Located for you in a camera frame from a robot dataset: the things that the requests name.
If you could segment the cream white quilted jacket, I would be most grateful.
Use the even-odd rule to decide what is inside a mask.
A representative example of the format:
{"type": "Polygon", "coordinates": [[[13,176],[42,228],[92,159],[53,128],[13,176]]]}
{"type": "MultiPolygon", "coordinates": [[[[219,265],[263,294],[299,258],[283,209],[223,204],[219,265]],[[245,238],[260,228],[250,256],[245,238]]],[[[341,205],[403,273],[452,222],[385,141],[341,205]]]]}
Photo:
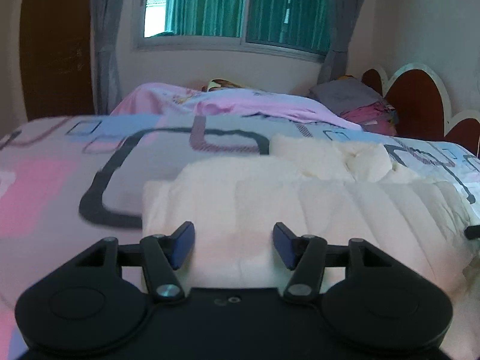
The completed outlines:
{"type": "Polygon", "coordinates": [[[182,281],[192,287],[282,287],[272,229],[335,245],[362,238],[432,281],[462,293],[479,274],[479,223],[449,182],[417,174],[380,144],[274,136],[262,156],[187,165],[175,180],[149,181],[143,232],[169,235],[186,221],[195,245],[182,281]]]}

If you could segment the stack of folded clothes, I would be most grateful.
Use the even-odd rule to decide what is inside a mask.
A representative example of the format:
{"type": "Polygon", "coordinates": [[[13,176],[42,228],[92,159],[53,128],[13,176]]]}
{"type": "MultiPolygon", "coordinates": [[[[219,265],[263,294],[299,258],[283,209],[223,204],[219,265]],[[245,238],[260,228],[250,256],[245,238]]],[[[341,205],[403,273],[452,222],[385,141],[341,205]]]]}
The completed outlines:
{"type": "Polygon", "coordinates": [[[342,76],[310,88],[308,96],[364,131],[394,137],[395,108],[374,89],[353,76],[342,76]]]}

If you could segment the patterned grey pink bedsheet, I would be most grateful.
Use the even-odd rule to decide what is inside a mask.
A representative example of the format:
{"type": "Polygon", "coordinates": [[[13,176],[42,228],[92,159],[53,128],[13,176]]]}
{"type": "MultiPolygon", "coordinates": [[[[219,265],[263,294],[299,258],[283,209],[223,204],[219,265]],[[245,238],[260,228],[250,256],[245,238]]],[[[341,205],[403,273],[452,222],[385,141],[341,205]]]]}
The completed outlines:
{"type": "MultiPolygon", "coordinates": [[[[382,145],[420,176],[451,183],[479,220],[479,161],[446,141],[419,141],[265,116],[121,115],[37,119],[1,140],[1,357],[26,346],[14,308],[24,290],[101,239],[144,236],[149,181],[172,181],[189,164],[262,156],[276,135],[382,145]]],[[[442,347],[479,356],[479,273],[455,297],[442,347]]]]}

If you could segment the red heart-shaped headboard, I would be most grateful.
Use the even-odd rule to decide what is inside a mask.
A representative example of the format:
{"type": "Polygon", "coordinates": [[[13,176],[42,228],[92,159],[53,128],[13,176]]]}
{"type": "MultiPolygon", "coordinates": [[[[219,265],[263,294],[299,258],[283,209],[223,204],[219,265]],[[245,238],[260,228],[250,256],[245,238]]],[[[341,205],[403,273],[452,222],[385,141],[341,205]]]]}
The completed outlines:
{"type": "Polygon", "coordinates": [[[448,141],[479,155],[479,111],[453,112],[441,78],[423,63],[409,63],[391,77],[382,67],[364,72],[361,82],[394,107],[400,137],[448,141]]]}

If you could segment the pink blanket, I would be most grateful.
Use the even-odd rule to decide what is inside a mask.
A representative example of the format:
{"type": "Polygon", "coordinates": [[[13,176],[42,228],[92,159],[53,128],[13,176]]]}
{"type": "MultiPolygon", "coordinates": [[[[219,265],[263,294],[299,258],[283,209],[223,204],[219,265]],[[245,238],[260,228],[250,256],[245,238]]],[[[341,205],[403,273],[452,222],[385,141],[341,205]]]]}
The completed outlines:
{"type": "Polygon", "coordinates": [[[164,115],[169,112],[195,116],[268,116],[301,124],[328,123],[360,131],[362,127],[343,119],[320,102],[307,97],[276,94],[250,88],[198,91],[164,83],[138,86],[111,112],[113,116],[164,115]]]}

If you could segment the colourful patterned pillow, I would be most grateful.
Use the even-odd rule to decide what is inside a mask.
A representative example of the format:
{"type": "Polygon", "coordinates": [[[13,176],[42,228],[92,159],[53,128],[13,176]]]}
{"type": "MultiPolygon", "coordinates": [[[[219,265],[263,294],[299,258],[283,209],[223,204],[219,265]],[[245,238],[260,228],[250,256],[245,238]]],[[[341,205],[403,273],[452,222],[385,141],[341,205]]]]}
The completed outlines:
{"type": "Polygon", "coordinates": [[[233,83],[232,81],[216,78],[210,80],[202,87],[202,92],[213,92],[224,89],[243,89],[243,86],[233,83]]]}

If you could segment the dark brown wooden door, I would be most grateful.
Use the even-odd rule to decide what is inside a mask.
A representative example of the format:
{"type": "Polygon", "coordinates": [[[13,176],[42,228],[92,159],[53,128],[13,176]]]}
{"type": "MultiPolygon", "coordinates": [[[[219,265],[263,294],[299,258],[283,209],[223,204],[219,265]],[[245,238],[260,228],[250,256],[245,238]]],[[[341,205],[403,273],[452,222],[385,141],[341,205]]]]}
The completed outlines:
{"type": "Polygon", "coordinates": [[[89,0],[22,0],[19,66],[29,120],[95,113],[89,0]]]}

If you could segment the window with green curtain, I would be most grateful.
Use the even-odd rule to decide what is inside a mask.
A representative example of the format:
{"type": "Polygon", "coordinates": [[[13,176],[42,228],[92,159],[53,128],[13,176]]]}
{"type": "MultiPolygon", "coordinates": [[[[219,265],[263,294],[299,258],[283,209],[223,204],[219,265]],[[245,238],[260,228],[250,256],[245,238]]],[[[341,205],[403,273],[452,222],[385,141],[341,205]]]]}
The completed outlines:
{"type": "Polygon", "coordinates": [[[323,58],[326,0],[140,0],[137,48],[323,58]]]}

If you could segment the grey curtain right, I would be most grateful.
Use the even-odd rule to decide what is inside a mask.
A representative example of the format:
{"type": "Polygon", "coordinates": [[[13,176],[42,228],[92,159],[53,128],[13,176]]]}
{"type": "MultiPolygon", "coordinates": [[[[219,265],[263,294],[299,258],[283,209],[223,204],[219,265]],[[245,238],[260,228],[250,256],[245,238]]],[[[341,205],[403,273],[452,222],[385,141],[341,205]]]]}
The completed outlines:
{"type": "Polygon", "coordinates": [[[348,49],[364,1],[326,0],[330,44],[320,67],[318,84],[336,80],[346,73],[348,49]]]}

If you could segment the grey curtain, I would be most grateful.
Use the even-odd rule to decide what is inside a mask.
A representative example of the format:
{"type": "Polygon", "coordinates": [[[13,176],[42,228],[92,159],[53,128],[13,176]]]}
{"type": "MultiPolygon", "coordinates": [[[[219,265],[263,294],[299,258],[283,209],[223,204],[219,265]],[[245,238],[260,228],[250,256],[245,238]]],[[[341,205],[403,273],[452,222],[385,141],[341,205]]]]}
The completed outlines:
{"type": "Polygon", "coordinates": [[[90,0],[93,30],[94,109],[107,115],[120,103],[116,44],[124,0],[90,0]]]}
{"type": "Polygon", "coordinates": [[[346,73],[348,49],[364,1],[326,0],[330,44],[320,67],[318,84],[336,80],[346,73]]]}

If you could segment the grey curtain left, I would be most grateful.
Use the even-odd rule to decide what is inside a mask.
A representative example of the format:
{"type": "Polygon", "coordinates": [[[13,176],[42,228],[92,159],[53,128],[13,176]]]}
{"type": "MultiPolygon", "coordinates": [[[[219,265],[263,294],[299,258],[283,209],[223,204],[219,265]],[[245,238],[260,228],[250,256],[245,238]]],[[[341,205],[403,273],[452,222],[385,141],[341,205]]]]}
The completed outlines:
{"type": "Polygon", "coordinates": [[[94,109],[107,115],[120,103],[116,44],[124,0],[90,0],[93,30],[94,109]]]}

